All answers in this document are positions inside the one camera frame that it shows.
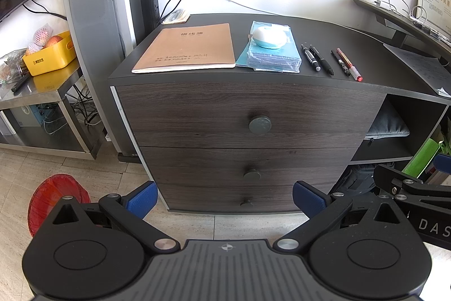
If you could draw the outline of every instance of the yellow basket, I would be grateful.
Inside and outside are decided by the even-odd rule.
[[[56,44],[23,57],[32,76],[64,68],[77,56],[69,31],[58,34],[63,39]]]

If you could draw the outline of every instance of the plastic bag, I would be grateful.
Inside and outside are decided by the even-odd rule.
[[[27,72],[22,60],[25,50],[14,50],[0,58],[0,84],[14,82]]]
[[[261,26],[277,27],[279,30],[284,31],[287,36],[287,43],[279,49],[266,49],[258,46],[251,39],[249,49],[247,50],[247,66],[256,70],[299,73],[299,66],[301,65],[302,59],[290,27],[287,25],[254,21],[251,27],[251,34]]]
[[[36,30],[36,32],[33,35],[33,43],[36,45],[41,46],[43,48],[47,41],[52,37],[53,29],[49,26],[48,23],[46,23],[43,27]]]

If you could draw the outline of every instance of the paper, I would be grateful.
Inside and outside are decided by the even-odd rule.
[[[223,23],[161,30],[132,72],[166,72],[234,66],[235,55],[229,24]]]
[[[384,46],[420,76],[438,95],[451,98],[448,94],[448,91],[451,92],[451,74],[437,58],[427,58],[387,44]]]
[[[247,43],[247,45],[244,48],[243,52],[240,54],[240,56],[236,60],[235,65],[237,67],[247,67],[247,51],[248,50],[249,50],[249,43]]]
[[[449,97],[449,98],[451,98],[451,95],[448,94],[448,92],[446,92],[445,89],[444,89],[443,87],[442,87],[442,88],[439,88],[439,89],[437,90],[437,93],[438,93],[440,96],[444,96],[444,97]]]

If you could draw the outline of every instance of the notebook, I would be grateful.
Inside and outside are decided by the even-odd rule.
[[[233,68],[235,54],[228,23],[174,27],[160,31],[133,73]]]
[[[184,23],[188,20],[189,13],[186,9],[178,9],[165,17],[162,25],[172,25],[174,23]]]

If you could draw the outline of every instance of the metal screw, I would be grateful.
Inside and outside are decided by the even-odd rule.
[[[157,249],[160,250],[170,250],[174,248],[177,243],[172,239],[158,239],[154,242],[154,245]]]
[[[280,239],[277,246],[284,250],[294,250],[299,246],[299,242],[295,239]]]

